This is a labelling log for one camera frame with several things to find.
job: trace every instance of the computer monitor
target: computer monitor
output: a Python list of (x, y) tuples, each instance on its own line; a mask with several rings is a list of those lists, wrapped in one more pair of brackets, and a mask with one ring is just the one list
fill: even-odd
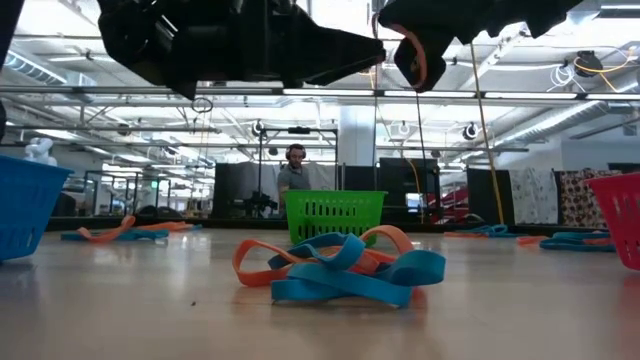
[(418, 193), (419, 181), (420, 193), (436, 193), (436, 170), (438, 161), (435, 159), (404, 159), (404, 158), (380, 158), (380, 170), (378, 171), (378, 190), (386, 191), (386, 206), (407, 206), (407, 194)]

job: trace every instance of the pile of rubber bands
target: pile of rubber bands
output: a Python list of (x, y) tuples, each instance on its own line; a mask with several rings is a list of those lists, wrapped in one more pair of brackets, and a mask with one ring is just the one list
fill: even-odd
[(172, 231), (193, 231), (201, 228), (200, 225), (180, 222), (164, 222), (155, 225), (133, 227), (136, 222), (134, 216), (125, 216), (122, 223), (115, 229), (105, 231), (89, 231), (79, 228), (75, 232), (63, 233), (60, 240), (88, 241), (96, 244), (105, 244), (112, 241), (136, 241), (142, 239), (156, 240), (169, 236)]
[[(391, 239), (399, 256), (366, 248), (373, 235)], [(269, 270), (247, 272), (240, 269), (254, 247), (274, 251)], [(398, 307), (409, 305), (412, 290), (443, 281), (446, 260), (428, 250), (415, 250), (400, 229), (383, 225), (360, 238), (329, 233), (303, 241), (289, 250), (245, 240), (236, 249), (233, 268), (246, 286), (271, 285), (274, 301), (322, 301), (360, 296)]]
[(520, 246), (539, 246), (544, 250), (567, 250), (579, 252), (615, 252), (611, 235), (606, 232), (578, 233), (557, 232), (552, 237), (529, 236), (510, 233), (506, 225), (485, 225), (470, 230), (447, 232), (445, 237), (489, 239), (515, 239)]

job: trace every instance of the headphones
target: headphones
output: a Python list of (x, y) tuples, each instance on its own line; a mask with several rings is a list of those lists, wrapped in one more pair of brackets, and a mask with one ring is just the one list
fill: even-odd
[(290, 157), (290, 154), (291, 154), (291, 150), (293, 150), (293, 149), (301, 149), (302, 150), (302, 158), (305, 159), (307, 157), (307, 149), (305, 149), (304, 146), (302, 146), (300, 144), (291, 144), (287, 148), (287, 151), (284, 153), (284, 157), (287, 160), (289, 160), (289, 157)]

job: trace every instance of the blue basket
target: blue basket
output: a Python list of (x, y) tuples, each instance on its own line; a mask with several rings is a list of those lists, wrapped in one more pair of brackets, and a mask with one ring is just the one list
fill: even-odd
[(0, 155), (0, 261), (36, 251), (72, 172)]

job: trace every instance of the green basket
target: green basket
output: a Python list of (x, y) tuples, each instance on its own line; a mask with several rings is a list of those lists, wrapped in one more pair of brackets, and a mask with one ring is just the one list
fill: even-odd
[[(289, 235), (295, 245), (308, 238), (330, 232), (362, 235), (380, 225), (383, 191), (286, 192)], [(367, 246), (375, 244), (371, 237)]]

